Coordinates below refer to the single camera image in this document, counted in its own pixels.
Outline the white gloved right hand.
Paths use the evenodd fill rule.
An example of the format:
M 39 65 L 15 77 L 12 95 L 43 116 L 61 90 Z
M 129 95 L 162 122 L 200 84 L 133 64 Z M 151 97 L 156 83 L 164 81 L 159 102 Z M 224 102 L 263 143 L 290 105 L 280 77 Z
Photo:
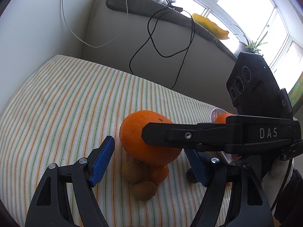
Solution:
M 287 169 L 289 166 L 289 162 L 291 163 L 290 172 L 287 173 Z M 271 168 L 271 177 L 272 181 L 277 185 L 281 186 L 285 177 L 286 183 L 284 184 L 283 189 L 289 183 L 292 173 L 293 173 L 294 161 L 290 160 L 280 160 L 279 158 L 273 163 Z

